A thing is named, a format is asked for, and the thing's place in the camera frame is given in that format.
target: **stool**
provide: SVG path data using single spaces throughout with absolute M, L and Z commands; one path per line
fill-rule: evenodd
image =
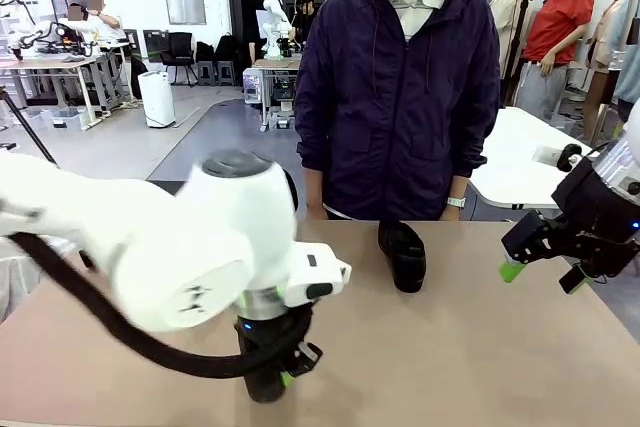
M 216 71 L 210 60 L 198 62 L 198 85 L 216 85 Z
M 232 61 L 218 61 L 218 85 L 236 85 L 236 71 Z

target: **navy jacket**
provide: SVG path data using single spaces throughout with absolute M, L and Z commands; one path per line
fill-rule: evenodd
M 302 165 L 361 220 L 437 220 L 454 175 L 486 162 L 500 98 L 485 0 L 445 0 L 407 43 L 388 0 L 327 0 L 296 84 Z

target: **office chair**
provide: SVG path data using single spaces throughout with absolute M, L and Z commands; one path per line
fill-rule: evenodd
M 193 87 L 193 85 L 191 85 L 191 78 L 189 77 L 189 70 L 196 79 L 196 83 L 198 82 L 198 76 L 191 67 L 195 64 L 193 60 L 193 50 L 191 49 L 191 37 L 192 34 L 189 32 L 169 32 L 169 50 L 160 52 L 162 65 L 167 67 L 165 71 L 168 72 L 169 67 L 175 67 L 176 69 L 172 85 L 176 85 L 178 80 L 178 67 L 180 66 L 184 67 L 189 87 Z

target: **white table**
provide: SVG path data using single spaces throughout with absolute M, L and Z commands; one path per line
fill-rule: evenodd
M 89 115 L 89 124 L 83 127 L 83 130 L 87 130 L 99 124 L 100 122 L 102 122 L 102 120 L 110 116 L 110 112 L 107 111 L 103 112 L 100 118 L 96 117 L 93 106 L 91 105 L 89 91 L 87 90 L 87 85 L 82 74 L 82 67 L 88 67 L 92 75 L 95 76 L 98 71 L 96 62 L 100 59 L 101 56 L 89 57 L 73 62 L 65 62 L 64 59 L 67 57 L 69 57 L 68 54 L 25 58 L 23 61 L 13 59 L 7 62 L 3 62 L 2 69 L 6 69 L 10 72 L 10 78 L 13 80 L 18 95 L 18 100 L 21 104 L 18 106 L 19 108 L 24 108 L 27 106 L 27 97 L 24 86 L 22 85 L 22 79 L 28 78 L 29 72 L 40 70 L 47 71 L 48 73 L 46 74 L 38 73 L 37 75 L 41 77 L 50 77 L 53 80 L 53 87 L 56 92 L 56 97 L 58 99 L 58 102 L 62 103 L 64 103 L 64 96 L 62 95 L 62 87 L 60 86 L 58 81 L 59 78 L 72 77 L 77 79 L 80 83 L 85 106 L 87 108 L 87 114 Z M 100 102 L 101 104 L 106 105 L 106 98 L 104 96 L 104 92 L 102 91 L 102 83 L 98 82 L 97 78 L 95 80 L 95 84 L 97 86 L 96 91 L 98 92 Z
M 471 185 L 480 199 L 495 207 L 557 209 L 551 194 L 567 174 L 533 160 L 533 155 L 540 146 L 562 150 L 568 144 L 581 146 L 583 154 L 591 150 L 524 110 L 501 109 L 482 152 L 488 162 L 473 173 Z

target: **cable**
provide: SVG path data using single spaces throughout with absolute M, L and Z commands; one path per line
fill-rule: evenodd
M 591 154 L 593 154 L 594 152 L 600 152 L 602 149 L 604 149 L 607 145 L 609 145 L 610 142 L 605 142 L 604 144 L 600 144 L 599 146 L 595 147 L 591 152 L 589 152 L 587 155 L 585 155 L 585 157 L 589 157 Z
M 469 222 L 473 220 L 473 216 L 476 213 L 476 207 L 478 206 L 478 194 L 476 194 L 476 201 L 473 204 L 473 211 L 471 211 L 471 217 L 469 218 Z
M 78 299 L 118 341 L 151 362 L 194 377 L 231 379 L 278 363 L 296 352 L 311 327 L 311 305 L 290 309 L 292 326 L 267 346 L 242 355 L 210 357 L 163 344 L 131 325 L 104 295 L 37 235 L 18 232 L 8 236 L 26 252 L 60 287 Z

